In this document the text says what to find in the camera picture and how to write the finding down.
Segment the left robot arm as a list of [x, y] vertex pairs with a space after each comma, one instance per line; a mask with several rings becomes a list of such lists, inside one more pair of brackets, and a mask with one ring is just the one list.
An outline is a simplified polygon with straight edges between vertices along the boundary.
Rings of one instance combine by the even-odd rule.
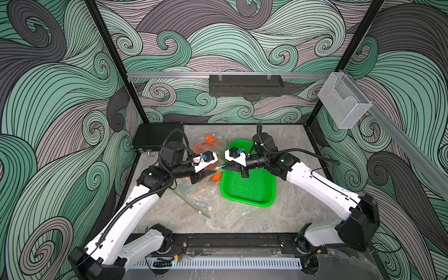
[[175, 185], [176, 179], [188, 178], [192, 184], [213, 175], [210, 166], [217, 163], [213, 151], [196, 154], [190, 149], [182, 129], [174, 129], [182, 140], [171, 141], [167, 135], [157, 160], [136, 181], [128, 200], [111, 221], [85, 247], [76, 247], [68, 260], [80, 280], [121, 280], [125, 273], [153, 252], [170, 250], [172, 231], [156, 224], [139, 238], [128, 241], [144, 215]]

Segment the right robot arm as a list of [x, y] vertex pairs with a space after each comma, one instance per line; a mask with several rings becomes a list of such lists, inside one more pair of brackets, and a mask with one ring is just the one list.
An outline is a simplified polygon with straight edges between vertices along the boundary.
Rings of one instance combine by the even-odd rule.
[[380, 226], [378, 203], [365, 194], [360, 196], [319, 175], [294, 152], [304, 149], [279, 150], [271, 135], [263, 132], [259, 122], [249, 151], [232, 147], [225, 151], [223, 168], [248, 178], [251, 170], [265, 169], [270, 174], [307, 191], [336, 213], [338, 219], [326, 224], [305, 225], [298, 234], [301, 251], [330, 245], [348, 246], [364, 252]]

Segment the blue-zip clear bag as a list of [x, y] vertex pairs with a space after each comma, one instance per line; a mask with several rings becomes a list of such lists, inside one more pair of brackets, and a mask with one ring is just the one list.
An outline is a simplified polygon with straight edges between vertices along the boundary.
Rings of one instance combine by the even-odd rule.
[[202, 188], [214, 175], [220, 173], [220, 167], [224, 165], [224, 152], [226, 147], [222, 141], [211, 142], [203, 139], [196, 143], [193, 149], [192, 159], [176, 165], [172, 169], [175, 181], [185, 186], [189, 191]]

